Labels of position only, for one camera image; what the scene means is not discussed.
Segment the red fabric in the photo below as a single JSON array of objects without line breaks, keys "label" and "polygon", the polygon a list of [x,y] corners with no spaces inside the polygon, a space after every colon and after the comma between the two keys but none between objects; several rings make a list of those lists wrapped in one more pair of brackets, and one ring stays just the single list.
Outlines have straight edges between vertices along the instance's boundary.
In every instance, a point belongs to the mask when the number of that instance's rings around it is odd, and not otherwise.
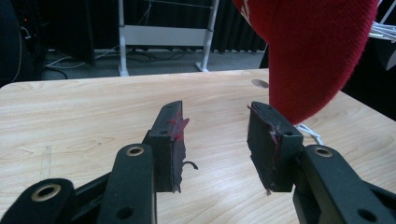
[{"label": "red fabric", "polygon": [[233,0],[269,45],[270,105],[296,124],[345,85],[368,39],[377,0]]}]

